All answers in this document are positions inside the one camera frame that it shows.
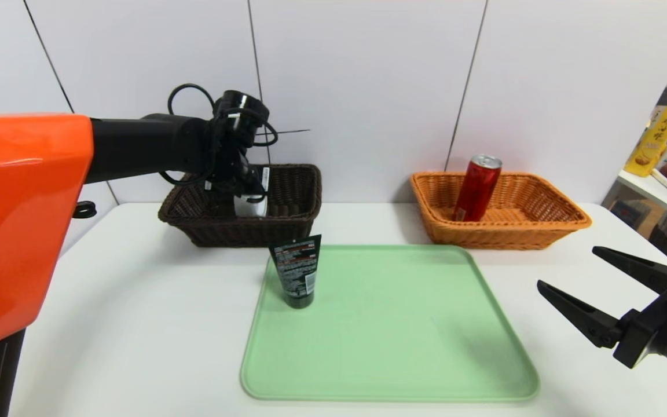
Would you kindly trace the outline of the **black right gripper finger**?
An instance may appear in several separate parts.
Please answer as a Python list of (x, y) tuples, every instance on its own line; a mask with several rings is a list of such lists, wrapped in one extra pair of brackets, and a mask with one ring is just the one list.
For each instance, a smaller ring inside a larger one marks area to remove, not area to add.
[(656, 294), (661, 295), (667, 290), (667, 265), (608, 247), (595, 246), (591, 251)]
[(619, 320), (542, 280), (540, 295), (597, 348), (614, 348), (621, 340)]

